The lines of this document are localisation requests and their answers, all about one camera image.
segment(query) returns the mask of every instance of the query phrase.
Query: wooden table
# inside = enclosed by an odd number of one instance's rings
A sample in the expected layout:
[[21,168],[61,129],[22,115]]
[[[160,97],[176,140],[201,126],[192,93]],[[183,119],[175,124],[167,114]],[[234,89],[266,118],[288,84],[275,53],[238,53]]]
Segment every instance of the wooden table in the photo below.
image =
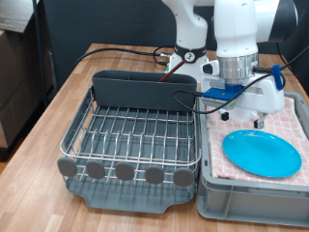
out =
[[[92,44],[89,50],[115,45]],[[126,46],[149,51],[153,47]],[[279,63],[278,56],[261,55],[264,67]],[[196,198],[175,205],[162,215],[98,210],[66,189],[57,168],[59,144],[83,100],[92,76],[101,70],[162,73],[152,57],[123,52],[101,52],[79,63],[44,112],[13,159],[0,175],[0,231],[306,231],[279,225],[221,221],[198,214]],[[299,82],[287,75],[286,89],[308,97]]]

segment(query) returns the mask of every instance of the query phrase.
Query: gray plastic bin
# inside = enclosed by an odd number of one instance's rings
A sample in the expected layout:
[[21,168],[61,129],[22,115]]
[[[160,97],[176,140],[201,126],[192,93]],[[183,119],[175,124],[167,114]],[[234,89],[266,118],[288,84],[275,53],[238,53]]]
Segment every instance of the gray plastic bin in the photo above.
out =
[[[295,99],[295,111],[309,135],[309,110],[300,94],[285,92]],[[309,226],[309,188],[216,179],[211,176],[207,119],[200,117],[201,173],[197,208],[205,218]]]

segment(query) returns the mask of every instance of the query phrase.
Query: blue plastic plate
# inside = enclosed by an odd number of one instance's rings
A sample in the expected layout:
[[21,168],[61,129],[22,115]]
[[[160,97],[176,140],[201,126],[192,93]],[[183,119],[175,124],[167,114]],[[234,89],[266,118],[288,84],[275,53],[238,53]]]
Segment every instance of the blue plastic plate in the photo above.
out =
[[238,167],[253,174],[283,178],[301,167],[301,156],[290,143],[260,130],[238,130],[222,144],[225,155]]

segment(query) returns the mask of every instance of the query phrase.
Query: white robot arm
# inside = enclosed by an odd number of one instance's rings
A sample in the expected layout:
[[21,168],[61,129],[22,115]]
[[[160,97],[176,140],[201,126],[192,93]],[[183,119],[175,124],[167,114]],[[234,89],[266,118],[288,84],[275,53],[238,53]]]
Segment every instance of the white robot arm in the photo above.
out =
[[[253,73],[259,65],[257,43],[282,42],[297,26],[293,0],[162,0],[177,21],[175,53],[171,68],[186,60],[178,73],[193,76],[202,83],[206,105],[219,106],[243,87],[261,77]],[[217,59],[206,56],[206,21],[193,12],[194,6],[214,6],[214,35]],[[263,79],[248,88],[226,109],[230,117],[247,121],[253,110],[261,116],[258,128],[268,113],[284,107],[284,94],[274,78]]]

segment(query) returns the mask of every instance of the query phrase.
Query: pink towel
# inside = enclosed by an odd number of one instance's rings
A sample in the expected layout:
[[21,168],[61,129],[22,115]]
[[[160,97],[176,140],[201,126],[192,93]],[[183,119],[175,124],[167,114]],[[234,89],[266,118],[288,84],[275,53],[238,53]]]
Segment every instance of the pink towel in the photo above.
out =
[[288,178],[264,178],[242,170],[233,164],[223,153],[222,141],[233,131],[254,130],[253,121],[239,123],[233,120],[220,120],[219,112],[208,116],[208,135],[213,178],[262,182],[281,185],[309,186],[309,141],[295,114],[294,99],[285,98],[285,107],[279,113],[268,115],[262,131],[275,134],[291,143],[301,154],[301,169]]

